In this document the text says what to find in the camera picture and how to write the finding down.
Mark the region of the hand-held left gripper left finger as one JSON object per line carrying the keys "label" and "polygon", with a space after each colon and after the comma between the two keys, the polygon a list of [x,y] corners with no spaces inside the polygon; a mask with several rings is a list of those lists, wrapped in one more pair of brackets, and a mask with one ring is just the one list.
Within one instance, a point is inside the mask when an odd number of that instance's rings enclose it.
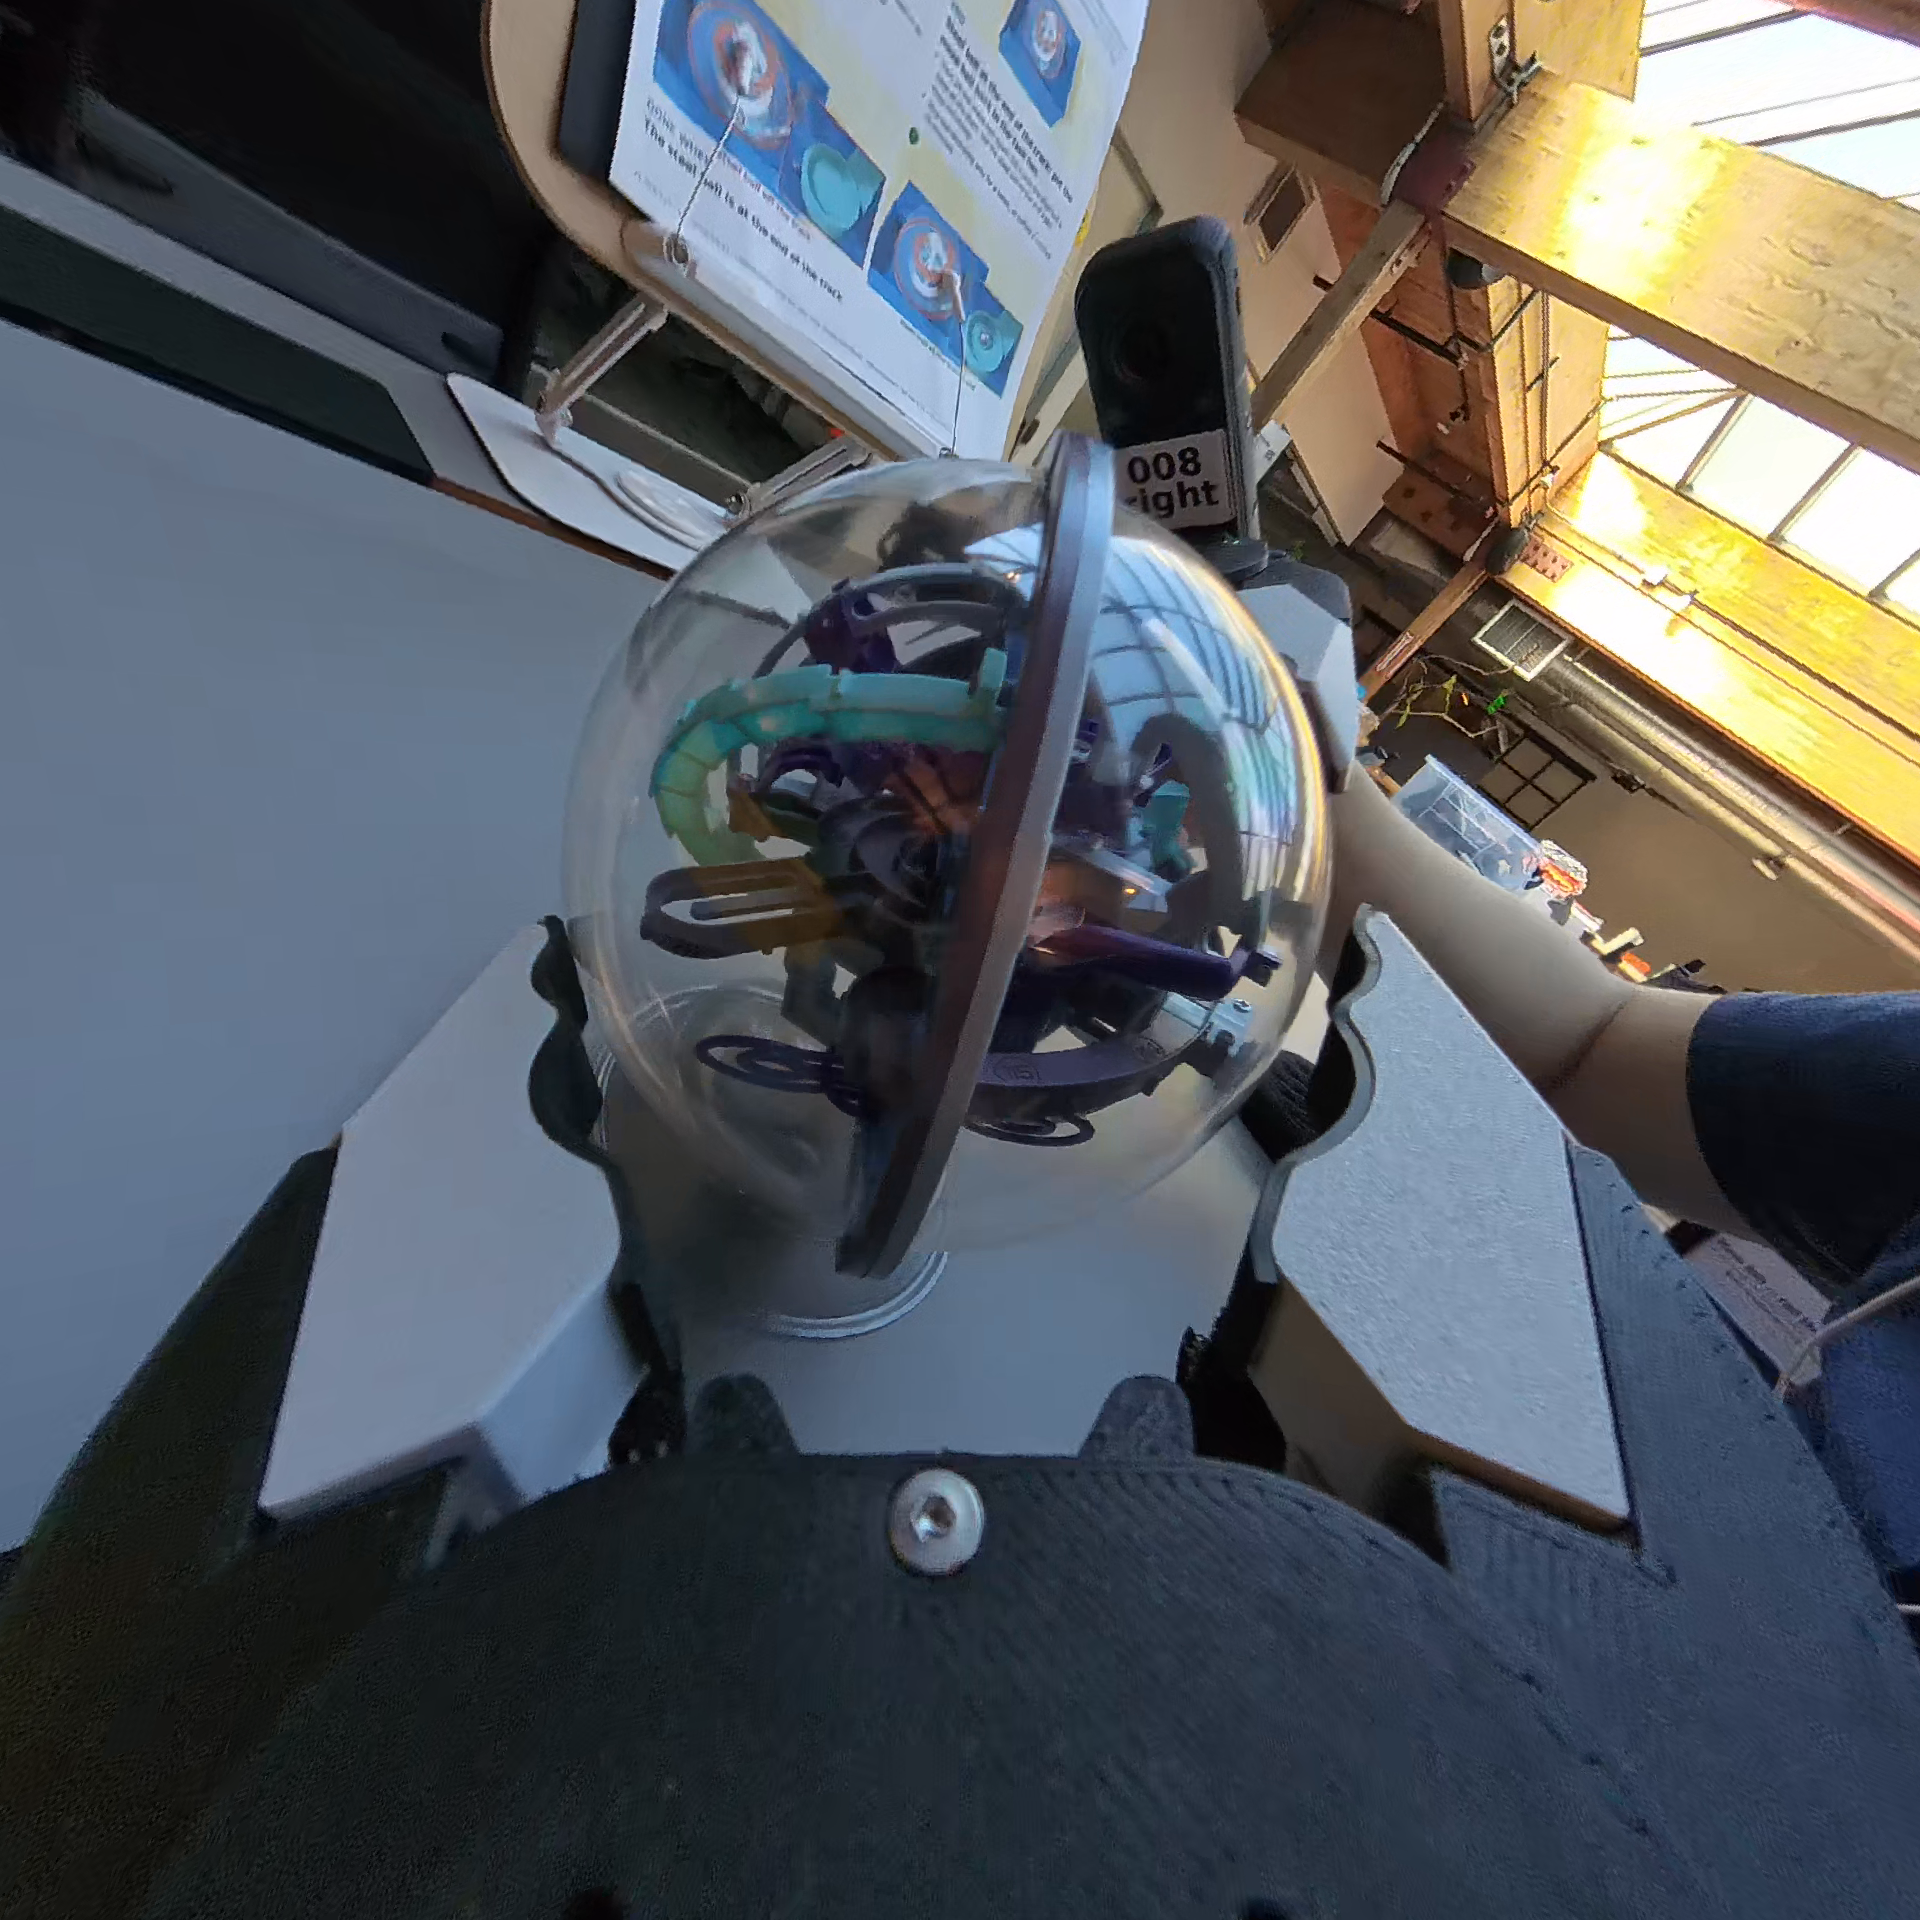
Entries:
{"label": "hand-held left gripper left finger", "polygon": [[516,930],[347,1117],[258,1502],[310,1519],[452,1468],[505,1516],[609,1473],[641,1366],[605,1174],[531,1094],[557,1010]]}

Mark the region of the printed instruction sheet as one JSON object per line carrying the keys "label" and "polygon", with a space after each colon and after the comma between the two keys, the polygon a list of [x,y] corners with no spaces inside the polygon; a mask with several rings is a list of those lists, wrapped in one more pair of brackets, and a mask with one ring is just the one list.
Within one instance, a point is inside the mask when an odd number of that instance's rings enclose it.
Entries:
{"label": "printed instruction sheet", "polygon": [[635,5],[609,180],[915,452],[997,461],[1142,2]]}

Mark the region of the clear plastic maze ball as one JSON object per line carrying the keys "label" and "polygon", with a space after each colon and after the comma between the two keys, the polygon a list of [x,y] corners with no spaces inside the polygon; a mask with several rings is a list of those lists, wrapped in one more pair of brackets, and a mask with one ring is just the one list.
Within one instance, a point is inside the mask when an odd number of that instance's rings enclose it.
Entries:
{"label": "clear plastic maze ball", "polygon": [[1292,663],[1105,445],[852,470],[695,556],[593,699],[587,1028],[842,1275],[1047,1233],[1278,1060],[1327,803]]}

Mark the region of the clear plastic storage box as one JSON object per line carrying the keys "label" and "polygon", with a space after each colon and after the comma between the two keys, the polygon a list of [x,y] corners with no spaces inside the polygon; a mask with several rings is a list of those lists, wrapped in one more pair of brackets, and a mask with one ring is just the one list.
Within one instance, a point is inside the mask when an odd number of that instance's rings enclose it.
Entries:
{"label": "clear plastic storage box", "polygon": [[1427,756],[1393,805],[1441,851],[1508,894],[1543,887],[1541,841],[1441,758]]}

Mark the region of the dark grey case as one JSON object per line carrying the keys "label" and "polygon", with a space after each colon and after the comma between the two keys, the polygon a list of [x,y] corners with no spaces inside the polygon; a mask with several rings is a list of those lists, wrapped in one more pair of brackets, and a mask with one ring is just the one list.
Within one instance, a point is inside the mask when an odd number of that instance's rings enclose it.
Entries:
{"label": "dark grey case", "polygon": [[2,157],[2,201],[63,238],[372,374],[437,479],[505,507],[509,492],[449,378],[483,382],[498,326],[276,207],[131,111],[84,94],[75,157]]}

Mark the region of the clear round ball stand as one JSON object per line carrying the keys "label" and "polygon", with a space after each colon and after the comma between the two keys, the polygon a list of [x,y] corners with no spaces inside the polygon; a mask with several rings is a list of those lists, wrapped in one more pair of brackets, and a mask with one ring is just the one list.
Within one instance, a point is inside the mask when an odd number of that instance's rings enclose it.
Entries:
{"label": "clear round ball stand", "polygon": [[847,1274],[830,1239],[779,1239],[749,1274],[740,1311],[772,1337],[863,1337],[917,1309],[947,1267],[947,1252],[915,1252],[881,1274]]}

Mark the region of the white wall vent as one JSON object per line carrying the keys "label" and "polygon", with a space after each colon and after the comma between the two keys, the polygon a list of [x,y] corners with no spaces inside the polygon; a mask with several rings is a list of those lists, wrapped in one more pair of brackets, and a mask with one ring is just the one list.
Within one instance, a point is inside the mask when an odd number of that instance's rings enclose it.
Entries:
{"label": "white wall vent", "polygon": [[1471,635],[1471,647],[1521,683],[1534,683],[1550,666],[1578,644],[1578,637],[1538,615],[1530,603],[1508,597]]}

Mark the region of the instruction sheet on stand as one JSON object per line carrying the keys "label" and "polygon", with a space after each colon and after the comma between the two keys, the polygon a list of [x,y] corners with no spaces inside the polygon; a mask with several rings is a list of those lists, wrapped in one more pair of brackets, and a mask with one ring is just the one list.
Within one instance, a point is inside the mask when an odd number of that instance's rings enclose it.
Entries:
{"label": "instruction sheet on stand", "polygon": [[[507,486],[540,514],[603,547],[675,572],[722,530],[782,493],[863,459],[918,459],[889,437],[862,401],[821,401],[806,390],[801,358],[775,348],[758,325],[733,318],[691,283],[682,241],[641,215],[609,180],[635,5],[487,5],[483,53],[487,90],[519,175],[551,223],[590,261],[630,287],[629,299],[586,346],[553,369],[534,405],[481,401],[452,374],[463,407]],[[828,443],[769,482],[735,485],[727,506],[697,495],[662,473],[662,452],[614,454],[572,427],[572,413],[622,356],[667,319],[699,329],[743,369],[801,401],[826,420]]]}

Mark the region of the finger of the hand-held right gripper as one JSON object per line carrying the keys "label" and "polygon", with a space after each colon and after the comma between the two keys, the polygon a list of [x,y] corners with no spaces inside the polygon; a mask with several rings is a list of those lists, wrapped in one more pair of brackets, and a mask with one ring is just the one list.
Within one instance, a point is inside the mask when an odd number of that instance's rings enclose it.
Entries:
{"label": "finger of the hand-held right gripper", "polygon": [[1262,567],[1238,598],[1287,660],[1311,719],[1327,791],[1354,779],[1359,748],[1359,678],[1354,652],[1354,597],[1323,567]]}

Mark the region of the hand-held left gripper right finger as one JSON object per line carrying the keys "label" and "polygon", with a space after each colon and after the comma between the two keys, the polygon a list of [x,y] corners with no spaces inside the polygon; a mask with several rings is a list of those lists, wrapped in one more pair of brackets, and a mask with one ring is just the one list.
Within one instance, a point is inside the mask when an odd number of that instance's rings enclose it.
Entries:
{"label": "hand-held left gripper right finger", "polygon": [[1629,1522],[1567,1134],[1407,935],[1357,913],[1322,1065],[1347,1107],[1250,1235],[1255,1404],[1282,1473],[1385,1518],[1445,1469],[1583,1529]]}

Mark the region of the person's right forearm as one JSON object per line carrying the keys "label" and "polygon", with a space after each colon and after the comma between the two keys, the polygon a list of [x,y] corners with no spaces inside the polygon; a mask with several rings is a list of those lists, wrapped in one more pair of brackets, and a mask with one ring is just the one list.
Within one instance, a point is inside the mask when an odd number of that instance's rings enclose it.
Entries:
{"label": "person's right forearm", "polygon": [[1918,997],[1700,995],[1612,973],[1436,845],[1367,775],[1327,805],[1322,969],[1385,913],[1565,1131],[1652,1206],[1834,1298],[1915,1279]]}

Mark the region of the person's dark blue clothing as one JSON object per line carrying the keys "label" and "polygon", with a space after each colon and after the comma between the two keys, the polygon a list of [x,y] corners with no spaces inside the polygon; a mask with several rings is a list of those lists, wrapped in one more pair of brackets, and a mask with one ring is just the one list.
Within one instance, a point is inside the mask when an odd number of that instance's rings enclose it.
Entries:
{"label": "person's dark blue clothing", "polygon": [[1898,1599],[1918,1587],[1918,1277],[1821,1324],[1778,1381]]}

